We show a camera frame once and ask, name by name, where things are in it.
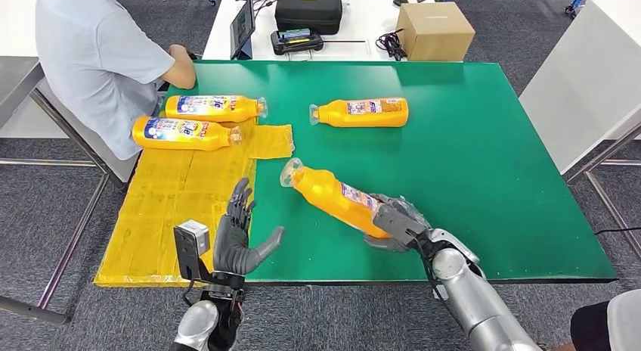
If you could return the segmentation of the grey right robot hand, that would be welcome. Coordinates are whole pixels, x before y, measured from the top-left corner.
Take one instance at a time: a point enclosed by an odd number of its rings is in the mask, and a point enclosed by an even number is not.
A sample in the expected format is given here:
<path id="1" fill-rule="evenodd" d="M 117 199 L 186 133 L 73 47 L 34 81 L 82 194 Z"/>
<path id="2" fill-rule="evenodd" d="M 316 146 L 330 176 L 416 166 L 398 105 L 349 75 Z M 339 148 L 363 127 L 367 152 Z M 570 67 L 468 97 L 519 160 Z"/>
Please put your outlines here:
<path id="1" fill-rule="evenodd" d="M 364 242 L 378 250 L 407 252 L 423 231 L 430 229 L 423 215 L 402 196 L 388 197 L 384 194 L 371 194 L 379 202 L 373 215 L 373 224 L 381 228 L 389 237 L 375 238 L 364 235 Z"/>

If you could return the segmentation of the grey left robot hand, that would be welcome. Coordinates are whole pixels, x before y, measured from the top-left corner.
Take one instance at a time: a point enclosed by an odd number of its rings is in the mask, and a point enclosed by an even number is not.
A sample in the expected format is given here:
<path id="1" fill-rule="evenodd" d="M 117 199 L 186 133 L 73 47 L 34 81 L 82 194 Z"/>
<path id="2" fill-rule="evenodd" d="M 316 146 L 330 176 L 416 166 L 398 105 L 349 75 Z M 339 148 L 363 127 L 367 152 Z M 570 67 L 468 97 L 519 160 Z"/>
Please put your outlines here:
<path id="1" fill-rule="evenodd" d="M 215 232 L 213 268 L 218 272 L 248 275 L 265 261 L 282 242 L 285 228 L 276 227 L 260 245 L 249 247 L 249 225 L 254 201 L 249 179 L 243 177 L 235 186 L 225 214 Z"/>

